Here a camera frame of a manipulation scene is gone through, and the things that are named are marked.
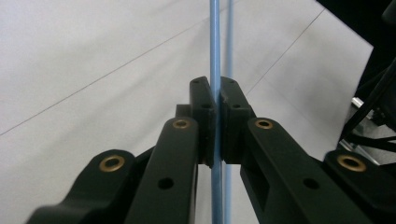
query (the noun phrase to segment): white surface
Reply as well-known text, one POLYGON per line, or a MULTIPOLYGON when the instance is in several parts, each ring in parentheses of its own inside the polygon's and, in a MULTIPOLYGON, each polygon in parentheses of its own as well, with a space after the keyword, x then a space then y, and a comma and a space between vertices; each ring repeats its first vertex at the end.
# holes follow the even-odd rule
MULTIPOLYGON (((100 152, 155 145, 176 104, 188 102, 189 81, 208 76, 208 4, 1 3, 0 223, 58 203, 100 152)), ((311 0, 234 9, 234 78, 258 116, 321 159, 371 47, 311 0)), ((257 223, 234 170, 233 223, 257 223)), ((210 223, 209 181, 200 166, 196 223, 210 223)))

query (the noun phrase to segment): hole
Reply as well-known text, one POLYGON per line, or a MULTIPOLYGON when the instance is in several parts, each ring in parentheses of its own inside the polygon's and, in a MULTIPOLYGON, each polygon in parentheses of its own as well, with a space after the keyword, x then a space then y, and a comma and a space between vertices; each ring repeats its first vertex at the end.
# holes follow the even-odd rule
POLYGON ((353 167, 358 167, 359 166, 359 164, 356 161, 353 161, 351 159, 344 159, 344 163, 346 163, 346 164, 348 164, 350 166, 353 166, 353 167))
POLYGON ((367 169, 366 164, 364 164, 363 161, 353 156, 339 155, 337 161, 341 166, 350 171, 364 172, 367 169))
POLYGON ((256 126, 261 129, 272 129, 273 124, 269 120, 259 119, 256 121, 256 126))
POLYGON ((118 165, 119 163, 120 163, 119 159, 113 158, 113 159, 110 159, 110 160, 106 161, 105 162, 105 166, 106 167, 112 167, 112 166, 118 165))
POLYGON ((177 129, 186 129, 190 127, 190 122, 186 119, 178 119, 175 122, 173 122, 174 128, 177 129))
POLYGON ((208 108, 210 108, 210 107, 212 107, 212 106, 209 105, 209 104, 204 104, 204 105, 201 105, 201 107, 202 107, 202 108, 205 108, 205 109, 208 109, 208 108))
POLYGON ((318 189, 319 188, 319 183, 316 180, 311 179, 311 178, 304 179, 303 183, 309 189, 318 189))
POLYGON ((187 122, 184 120, 180 120, 180 121, 176 122, 176 126, 179 128, 186 127, 186 125, 187 125, 187 122))
POLYGON ((123 164, 125 163, 125 159, 118 155, 112 155, 104 158, 100 164, 99 169, 103 172, 113 172, 119 170, 123 164))
POLYGON ((173 179, 166 177, 158 181, 158 188, 160 189, 170 189, 174 186, 173 179))

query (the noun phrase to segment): blue rod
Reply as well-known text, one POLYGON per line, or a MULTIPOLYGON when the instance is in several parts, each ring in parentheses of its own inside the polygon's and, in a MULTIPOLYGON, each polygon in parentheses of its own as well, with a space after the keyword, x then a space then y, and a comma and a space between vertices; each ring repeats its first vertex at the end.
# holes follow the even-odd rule
MULTIPOLYGON (((233 78, 233 0, 228 1, 226 39, 226 77, 233 78)), ((226 164, 224 187, 224 224, 231 224, 232 166, 226 164)))
POLYGON ((219 0, 210 0, 210 89, 217 107, 215 152, 212 167, 212 224, 223 224, 220 156, 220 32, 219 0))

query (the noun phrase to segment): brass insert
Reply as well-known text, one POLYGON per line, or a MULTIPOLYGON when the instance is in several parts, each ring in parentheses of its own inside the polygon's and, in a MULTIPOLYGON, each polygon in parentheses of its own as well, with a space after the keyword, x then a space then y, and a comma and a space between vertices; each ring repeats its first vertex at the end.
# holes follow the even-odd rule
POLYGON ((271 123, 271 121, 266 120, 266 119, 259 119, 255 122, 256 126, 261 129, 272 129, 274 125, 271 123))
POLYGON ((100 164, 99 168, 103 172, 114 172, 120 169, 125 163, 125 159, 118 155, 112 155, 104 158, 100 164))
POLYGON ((337 161, 340 165, 351 171, 364 172, 367 169, 364 162, 353 156, 340 155, 338 156, 337 161))
POLYGON ((178 119, 173 123, 174 128, 177 129, 186 129, 190 127, 190 122, 186 119, 178 119))

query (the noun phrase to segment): black metal frame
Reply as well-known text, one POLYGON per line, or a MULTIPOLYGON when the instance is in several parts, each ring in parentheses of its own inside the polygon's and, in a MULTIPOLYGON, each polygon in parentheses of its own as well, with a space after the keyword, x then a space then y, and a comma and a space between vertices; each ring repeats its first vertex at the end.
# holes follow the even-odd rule
POLYGON ((223 77, 220 94, 215 111, 206 77, 194 79, 190 104, 177 106, 156 147, 136 158, 122 150, 96 156, 61 203, 37 209, 28 223, 193 223, 197 165, 213 164, 217 112, 222 158, 241 164, 260 223, 395 220, 396 180, 382 168, 343 150, 317 161, 280 124, 256 118, 236 81, 223 77))

